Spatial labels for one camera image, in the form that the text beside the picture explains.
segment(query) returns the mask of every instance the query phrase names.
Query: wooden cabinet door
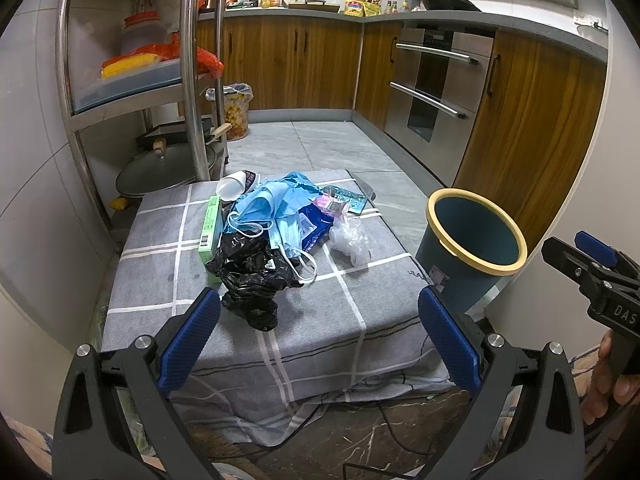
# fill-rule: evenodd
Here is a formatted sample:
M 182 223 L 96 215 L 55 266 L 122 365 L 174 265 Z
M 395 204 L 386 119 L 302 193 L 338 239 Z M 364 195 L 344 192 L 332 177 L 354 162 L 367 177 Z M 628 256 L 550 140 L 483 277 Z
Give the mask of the wooden cabinet door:
M 496 32 L 485 92 L 453 187 L 497 203 L 518 224 L 529 250 L 580 169 L 605 75 L 604 64 L 576 52 Z
M 401 29 L 401 22 L 371 23 L 364 27 L 355 111 L 380 130 L 385 129 L 389 83 Z
M 198 25 L 198 46 L 215 52 L 213 20 Z M 224 83 L 251 86 L 251 110 L 295 108 L 298 60 L 294 42 L 300 20 L 287 16 L 226 18 L 223 25 Z
M 361 30 L 359 23 L 302 19 L 298 108 L 353 108 Z

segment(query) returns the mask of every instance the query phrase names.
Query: frying pan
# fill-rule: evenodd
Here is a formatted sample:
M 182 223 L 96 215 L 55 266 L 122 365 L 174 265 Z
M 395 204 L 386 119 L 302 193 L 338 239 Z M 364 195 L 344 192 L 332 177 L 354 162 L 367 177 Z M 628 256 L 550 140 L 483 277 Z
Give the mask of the frying pan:
M 469 0 L 422 0 L 427 10 L 476 10 L 481 12 Z

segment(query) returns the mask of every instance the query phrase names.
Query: small trash bin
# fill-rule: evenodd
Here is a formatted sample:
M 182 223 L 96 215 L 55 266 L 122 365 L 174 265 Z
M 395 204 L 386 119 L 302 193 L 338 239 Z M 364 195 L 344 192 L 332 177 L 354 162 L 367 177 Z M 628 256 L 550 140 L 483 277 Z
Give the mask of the small trash bin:
M 447 308 L 463 313 L 527 259 L 522 232 L 507 213 L 463 189 L 440 189 L 427 204 L 427 229 L 416 259 Z
M 226 140 L 238 140 L 246 137 L 249 131 L 249 101 L 254 98 L 254 92 L 246 83 L 234 83 L 225 86 L 225 122 L 231 124 L 226 133 Z M 216 115 L 216 92 L 209 88 L 206 92 L 207 101 L 211 103 L 212 117 Z

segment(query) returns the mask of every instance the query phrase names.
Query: yellow rim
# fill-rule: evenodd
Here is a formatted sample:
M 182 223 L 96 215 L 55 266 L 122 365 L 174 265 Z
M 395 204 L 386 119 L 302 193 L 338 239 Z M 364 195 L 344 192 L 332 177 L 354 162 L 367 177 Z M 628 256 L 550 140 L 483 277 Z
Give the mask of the yellow rim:
M 467 251 L 463 246 L 457 243 L 450 235 L 447 233 L 440 221 L 436 216 L 436 202 L 443 198 L 450 197 L 459 197 L 466 198 L 468 200 L 472 200 L 473 202 L 477 202 L 483 205 L 485 208 L 493 211 L 497 214 L 500 219 L 507 225 L 510 231 L 516 238 L 518 243 L 518 259 L 515 263 L 511 265 L 497 265 L 492 264 L 491 262 L 486 262 L 474 254 Z M 474 269 L 481 270 L 482 272 L 486 272 L 487 274 L 492 274 L 494 276 L 509 276 L 514 272 L 517 272 L 520 267 L 523 266 L 524 262 L 527 259 L 527 243 L 520 231 L 520 228 L 516 225 L 516 222 L 507 215 L 503 211 L 503 209 L 499 208 L 490 200 L 487 200 L 484 196 L 477 195 L 475 193 L 471 193 L 470 191 L 465 191 L 464 189 L 455 189 L 455 188 L 447 188 L 447 189 L 439 189 L 431 194 L 429 197 L 429 201 L 427 202 L 427 222 L 429 223 L 431 230 L 433 230 L 434 234 L 440 240 L 440 243 L 454 256 L 460 258 L 467 265 L 470 265 Z

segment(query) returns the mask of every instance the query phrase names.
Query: gray countertop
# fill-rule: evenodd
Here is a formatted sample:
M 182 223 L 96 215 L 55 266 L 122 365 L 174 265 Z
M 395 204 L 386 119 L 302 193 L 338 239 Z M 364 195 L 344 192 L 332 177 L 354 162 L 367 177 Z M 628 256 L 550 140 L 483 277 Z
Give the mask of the gray countertop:
M 504 14 L 491 14 L 488 12 L 470 12 L 468 10 L 424 10 L 421 12 L 398 12 L 397 14 L 381 14 L 369 18 L 358 18 L 356 16 L 346 16 L 334 12 L 323 12 L 321 10 L 289 10 L 284 8 L 260 9 L 252 7 L 249 9 L 227 10 L 225 18 L 241 16 L 297 16 L 304 18 L 325 18 L 328 20 L 341 20 L 356 23 L 375 22 L 430 22 L 430 23 L 452 23 L 467 27 L 484 28 L 486 30 L 508 30 L 510 32 L 520 32 L 550 41 L 561 46 L 578 50 L 587 56 L 598 61 L 607 62 L 607 49 L 585 38 L 572 34 L 559 28 L 550 27 L 543 23 L 532 22 L 523 18 L 507 16 Z M 213 19 L 214 13 L 203 14 L 201 20 Z

